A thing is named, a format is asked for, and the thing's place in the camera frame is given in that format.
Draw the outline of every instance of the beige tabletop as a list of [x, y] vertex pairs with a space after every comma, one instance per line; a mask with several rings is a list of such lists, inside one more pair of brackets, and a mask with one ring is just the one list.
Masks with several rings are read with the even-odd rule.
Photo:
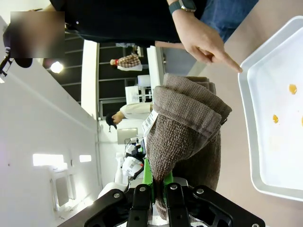
[[[227, 53], [241, 64], [288, 20], [298, 15], [303, 15], [303, 0], [260, 0], [227, 41]], [[303, 202], [265, 195], [252, 185], [238, 75], [215, 64], [206, 67], [200, 76], [210, 78], [216, 84], [218, 96], [232, 107], [221, 131], [222, 166], [217, 191], [264, 219], [270, 227], [303, 227]]]

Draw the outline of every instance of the towel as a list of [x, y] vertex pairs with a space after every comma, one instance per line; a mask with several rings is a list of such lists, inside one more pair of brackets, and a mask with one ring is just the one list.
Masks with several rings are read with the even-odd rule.
[[215, 190], [221, 161], [220, 128], [232, 109], [215, 95], [208, 78], [166, 74], [154, 90], [153, 109], [159, 114], [147, 136], [156, 207], [166, 219], [161, 182], [170, 172], [190, 186]]

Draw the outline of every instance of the plaid shirt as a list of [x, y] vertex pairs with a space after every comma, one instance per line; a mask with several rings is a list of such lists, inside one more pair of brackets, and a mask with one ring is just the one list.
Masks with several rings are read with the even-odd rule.
[[141, 65], [141, 62], [140, 62], [138, 55], [131, 54], [131, 55], [125, 56], [123, 58], [120, 58], [118, 60], [117, 65], [124, 67], [124, 68], [131, 68], [131, 67]]

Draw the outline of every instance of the watch strap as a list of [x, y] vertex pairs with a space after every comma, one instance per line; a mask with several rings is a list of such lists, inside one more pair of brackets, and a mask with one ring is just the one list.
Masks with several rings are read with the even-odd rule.
[[175, 12], [178, 9], [182, 9], [179, 1], [175, 1], [169, 5], [169, 11], [171, 15], [173, 12]]

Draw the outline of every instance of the tray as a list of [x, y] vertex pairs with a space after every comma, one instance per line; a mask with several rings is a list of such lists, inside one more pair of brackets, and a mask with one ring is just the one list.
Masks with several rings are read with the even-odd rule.
[[288, 21], [241, 67], [252, 183], [303, 201], [303, 17]]

